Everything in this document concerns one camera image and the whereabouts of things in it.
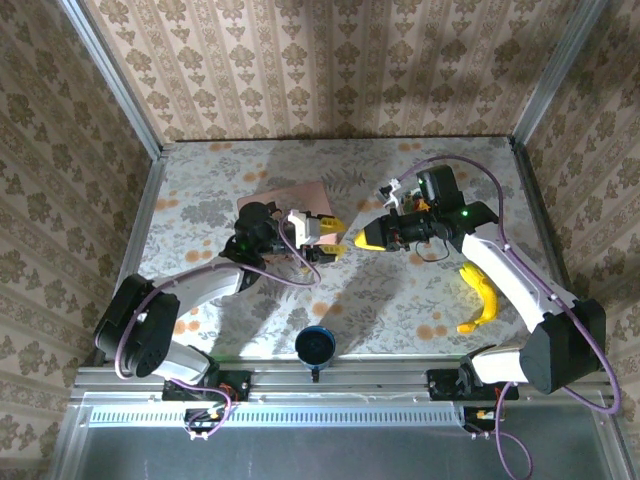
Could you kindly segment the pink box with couple print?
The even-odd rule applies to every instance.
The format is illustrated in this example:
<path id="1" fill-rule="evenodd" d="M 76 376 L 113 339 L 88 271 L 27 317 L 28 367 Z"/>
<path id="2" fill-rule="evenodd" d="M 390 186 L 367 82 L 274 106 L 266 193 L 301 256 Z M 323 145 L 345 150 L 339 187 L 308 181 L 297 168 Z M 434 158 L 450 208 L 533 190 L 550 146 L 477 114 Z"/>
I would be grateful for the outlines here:
<path id="1" fill-rule="evenodd" d="M 290 210 L 310 211 L 312 216 L 319 219 L 323 216 L 335 217 L 331 212 L 328 196 L 321 182 L 303 183 L 243 197 L 237 201 L 238 214 L 240 208 L 249 202 L 274 202 L 283 212 Z M 313 245 L 339 245 L 338 236 L 340 234 L 342 233 L 321 234 L 320 240 Z"/>

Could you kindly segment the floral tablecloth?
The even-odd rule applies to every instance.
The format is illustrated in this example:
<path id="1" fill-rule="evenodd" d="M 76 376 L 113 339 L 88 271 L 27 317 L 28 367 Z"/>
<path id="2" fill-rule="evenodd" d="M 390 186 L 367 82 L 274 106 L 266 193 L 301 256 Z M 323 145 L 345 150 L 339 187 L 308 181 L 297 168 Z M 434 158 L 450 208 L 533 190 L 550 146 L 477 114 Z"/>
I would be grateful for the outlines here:
<path id="1" fill-rule="evenodd" d="M 331 212 L 347 226 L 346 254 L 321 268 L 322 281 L 288 260 L 271 263 L 243 299 L 191 309 L 177 341 L 215 357 L 290 357 L 310 325 L 331 330 L 340 356 L 464 354 L 521 338 L 526 328 L 509 302 L 496 321 L 461 335 L 482 302 L 460 277 L 463 257 L 439 240 L 396 253 L 353 246 L 358 231 L 384 212 L 377 188 L 392 178 L 415 186 L 409 168 L 444 154 L 467 201 L 505 213 L 505 229 L 537 265 L 547 266 L 515 157 L 504 137 L 188 142 L 171 147 L 140 272 L 148 278 L 201 265 L 223 248 L 246 196 L 321 182 Z"/>

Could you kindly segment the yellow banana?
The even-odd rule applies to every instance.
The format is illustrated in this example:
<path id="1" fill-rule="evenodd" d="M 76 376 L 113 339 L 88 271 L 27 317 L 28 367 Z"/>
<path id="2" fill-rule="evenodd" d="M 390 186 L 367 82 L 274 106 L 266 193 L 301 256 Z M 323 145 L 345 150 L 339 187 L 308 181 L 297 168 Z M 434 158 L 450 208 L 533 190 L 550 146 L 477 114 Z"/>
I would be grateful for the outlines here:
<path id="1" fill-rule="evenodd" d="M 486 274 L 475 264 L 465 262 L 459 273 L 465 283 L 470 286 L 483 302 L 481 314 L 474 320 L 461 323 L 457 326 L 459 334 L 468 335 L 477 327 L 494 321 L 499 313 L 499 300 L 496 290 L 492 286 Z"/>

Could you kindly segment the blue cup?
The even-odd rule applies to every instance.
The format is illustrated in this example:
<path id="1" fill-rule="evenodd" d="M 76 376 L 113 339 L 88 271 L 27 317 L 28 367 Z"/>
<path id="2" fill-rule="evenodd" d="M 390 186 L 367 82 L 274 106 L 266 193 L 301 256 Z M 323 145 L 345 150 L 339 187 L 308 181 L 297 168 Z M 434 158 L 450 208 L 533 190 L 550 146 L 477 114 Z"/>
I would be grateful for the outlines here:
<path id="1" fill-rule="evenodd" d="M 295 352 L 299 361 L 311 372 L 313 383 L 319 382 L 320 372 L 330 364 L 335 349 L 333 333 L 319 325 L 303 329 L 295 340 Z"/>

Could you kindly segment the grey metal panel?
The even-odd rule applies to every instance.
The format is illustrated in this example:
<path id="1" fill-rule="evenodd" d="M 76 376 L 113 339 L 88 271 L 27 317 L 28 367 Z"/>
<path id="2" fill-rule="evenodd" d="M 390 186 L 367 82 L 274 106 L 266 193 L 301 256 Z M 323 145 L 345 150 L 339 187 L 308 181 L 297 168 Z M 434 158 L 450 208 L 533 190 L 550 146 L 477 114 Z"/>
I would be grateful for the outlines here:
<path id="1" fill-rule="evenodd" d="M 92 429 L 73 480 L 510 480 L 492 440 L 427 428 Z"/>

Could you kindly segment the aluminium frame rail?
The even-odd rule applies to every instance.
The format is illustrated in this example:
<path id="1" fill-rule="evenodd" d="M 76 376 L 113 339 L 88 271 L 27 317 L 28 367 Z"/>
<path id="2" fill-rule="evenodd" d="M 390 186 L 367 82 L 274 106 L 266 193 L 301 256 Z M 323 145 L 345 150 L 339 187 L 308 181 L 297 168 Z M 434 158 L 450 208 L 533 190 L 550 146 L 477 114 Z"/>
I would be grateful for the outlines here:
<path id="1" fill-rule="evenodd" d="M 429 369 L 455 369 L 455 358 L 334 358 L 313 383 L 311 372 L 296 358 L 222 362 L 219 370 L 252 373 L 245 403 L 285 406 L 362 406 L 429 404 L 491 406 L 495 401 L 433 401 L 426 386 Z M 122 380 L 110 367 L 82 367 L 71 399 L 91 405 L 144 404 L 162 400 L 165 380 L 150 375 Z"/>

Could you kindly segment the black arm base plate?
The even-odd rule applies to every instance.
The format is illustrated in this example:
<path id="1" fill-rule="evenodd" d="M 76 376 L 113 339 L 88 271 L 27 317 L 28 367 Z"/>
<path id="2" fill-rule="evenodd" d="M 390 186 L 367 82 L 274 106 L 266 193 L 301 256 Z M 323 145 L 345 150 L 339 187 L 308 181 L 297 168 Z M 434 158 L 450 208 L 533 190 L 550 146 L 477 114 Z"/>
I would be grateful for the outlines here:
<path id="1" fill-rule="evenodd" d="M 426 386 L 433 401 L 497 401 L 506 383 L 482 383 L 466 366 L 429 369 Z"/>
<path id="2" fill-rule="evenodd" d="M 165 381 L 162 391 L 163 401 L 221 401 L 223 396 L 216 391 L 225 392 L 233 402 L 248 400 L 251 389 L 252 373 L 246 370 L 217 370 L 208 373 L 195 385 L 187 387 L 174 381 Z"/>

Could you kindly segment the aluminium frame post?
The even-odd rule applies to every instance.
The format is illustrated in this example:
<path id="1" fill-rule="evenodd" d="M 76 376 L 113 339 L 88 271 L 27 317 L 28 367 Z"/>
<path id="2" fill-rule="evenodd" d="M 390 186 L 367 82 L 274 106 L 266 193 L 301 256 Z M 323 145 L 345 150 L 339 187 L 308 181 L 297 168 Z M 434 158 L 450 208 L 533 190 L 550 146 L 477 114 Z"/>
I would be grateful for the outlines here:
<path id="1" fill-rule="evenodd" d="M 525 147 L 542 121 L 609 0 L 579 0 L 511 136 L 514 150 Z"/>
<path id="2" fill-rule="evenodd" d="M 89 56 L 113 93 L 117 104 L 131 124 L 137 138 L 144 146 L 151 162 L 155 163 L 161 157 L 162 142 L 158 139 L 141 104 L 136 99 L 134 91 L 126 79 L 124 70 L 120 67 L 115 55 L 109 48 L 105 36 L 93 19 L 86 1 L 57 1 L 68 16 Z"/>

